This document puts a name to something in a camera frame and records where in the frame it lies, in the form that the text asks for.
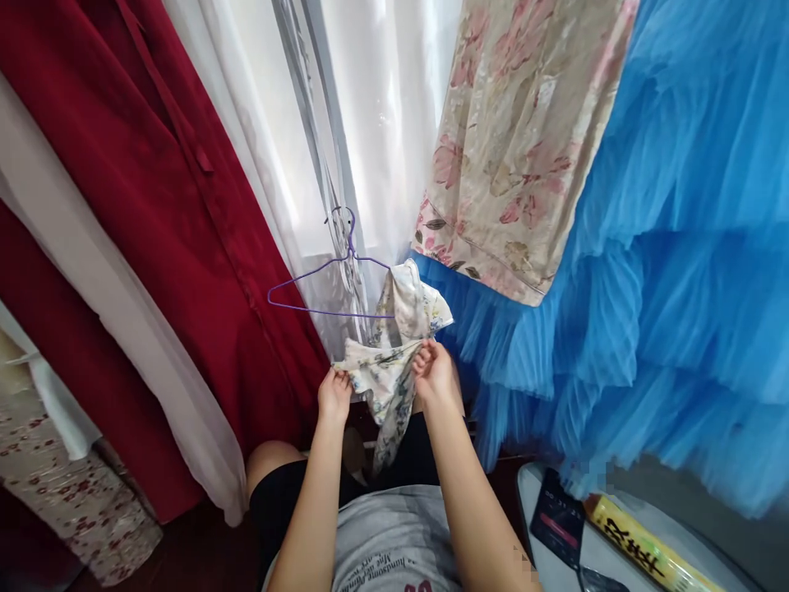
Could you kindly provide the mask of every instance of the white floral garment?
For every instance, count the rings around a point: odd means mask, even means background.
[[[357,393],[367,393],[378,432],[373,474],[391,465],[411,416],[414,388],[413,356],[423,339],[453,322],[452,312],[438,290],[423,284],[417,264],[408,259],[386,275],[370,347],[345,341],[345,360],[335,364],[347,370]]]
[[[559,267],[638,0],[465,0],[413,248],[537,306]]]

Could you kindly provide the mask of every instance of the floral patterned fabric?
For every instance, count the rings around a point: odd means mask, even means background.
[[[465,0],[412,246],[537,306],[597,152],[638,0]]]
[[[162,530],[95,451],[70,461],[22,355],[0,331],[0,485],[60,537],[102,586],[129,577]]]
[[[394,266],[386,276],[370,347],[345,341],[345,360],[335,364],[348,370],[357,393],[367,392],[378,432],[373,473],[395,459],[413,404],[411,362],[423,339],[453,322],[452,312],[438,290],[423,284],[413,260]]]

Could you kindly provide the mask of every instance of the blue tulle skirt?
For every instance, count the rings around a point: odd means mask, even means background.
[[[487,469],[540,451],[582,496],[649,453],[761,516],[789,488],[789,2],[642,0],[539,308],[414,257]]]

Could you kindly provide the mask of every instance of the wire hanger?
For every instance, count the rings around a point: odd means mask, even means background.
[[[342,210],[342,209],[343,209],[343,206],[337,206],[330,212],[330,214],[334,214],[337,210]],[[322,266],[318,267],[314,271],[308,271],[306,274],[300,275],[298,278],[293,278],[292,280],[288,280],[288,281],[286,281],[286,282],[284,282],[282,284],[276,285],[274,288],[269,290],[269,293],[268,293],[269,304],[274,304],[275,306],[282,307],[282,308],[290,308],[291,310],[301,310],[301,311],[305,311],[305,312],[317,312],[318,314],[328,314],[328,315],[332,315],[334,317],[395,318],[395,317],[393,317],[391,315],[363,315],[363,314],[357,314],[357,313],[354,313],[354,312],[319,311],[319,310],[315,310],[314,308],[294,307],[294,306],[291,306],[290,304],[276,303],[273,300],[271,300],[271,293],[274,292],[276,289],[282,288],[283,286],[286,286],[288,284],[293,284],[294,282],[297,282],[299,280],[303,280],[304,278],[308,277],[309,275],[316,274],[318,271],[321,271],[321,270],[325,269],[326,267],[330,266],[332,263],[341,263],[342,261],[347,261],[348,259],[351,259],[351,258],[355,259],[356,261],[372,261],[373,263],[377,263],[381,267],[385,267],[386,269],[389,269],[388,265],[386,265],[385,263],[381,263],[377,259],[373,259],[372,257],[360,257],[356,253],[356,248],[353,246],[353,230],[356,228],[356,215],[353,213],[353,210],[351,210],[349,207],[345,206],[345,209],[348,210],[351,213],[351,230],[348,233],[348,251],[345,253],[345,257],[343,257],[342,259],[335,258],[335,259],[332,259],[331,261],[327,261],[326,263],[324,263]],[[326,224],[328,221],[329,221],[329,218],[326,218],[326,220],[324,221],[324,224]]]

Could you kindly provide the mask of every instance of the pink floral fabric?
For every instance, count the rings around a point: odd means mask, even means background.
[[[412,246],[537,306],[611,114],[638,0],[465,0]]]
[[[21,355],[0,331],[0,486],[46,522],[102,586],[115,585],[148,558],[162,530],[95,451],[69,460],[28,367],[6,364]]]

